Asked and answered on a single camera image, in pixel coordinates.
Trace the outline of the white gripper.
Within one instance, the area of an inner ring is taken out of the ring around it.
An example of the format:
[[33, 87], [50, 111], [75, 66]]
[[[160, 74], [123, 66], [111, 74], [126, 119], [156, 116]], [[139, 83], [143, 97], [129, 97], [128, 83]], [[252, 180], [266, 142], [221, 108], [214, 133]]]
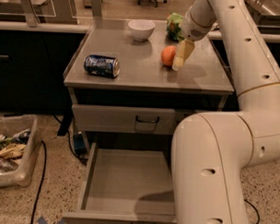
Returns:
[[185, 61], [193, 52], [194, 41], [202, 40], [212, 27], [212, 15], [191, 7], [181, 21], [181, 34], [185, 40], [181, 41], [176, 48], [172, 69], [179, 71]]

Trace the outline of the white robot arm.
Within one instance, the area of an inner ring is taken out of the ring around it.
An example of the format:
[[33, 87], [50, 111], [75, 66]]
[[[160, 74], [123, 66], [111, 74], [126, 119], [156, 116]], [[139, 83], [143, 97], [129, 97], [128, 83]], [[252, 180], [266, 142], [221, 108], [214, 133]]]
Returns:
[[249, 224], [242, 168], [280, 158], [280, 68], [244, 0], [196, 0], [181, 22], [174, 67], [217, 24], [238, 95], [235, 112], [186, 117], [172, 139], [177, 224]]

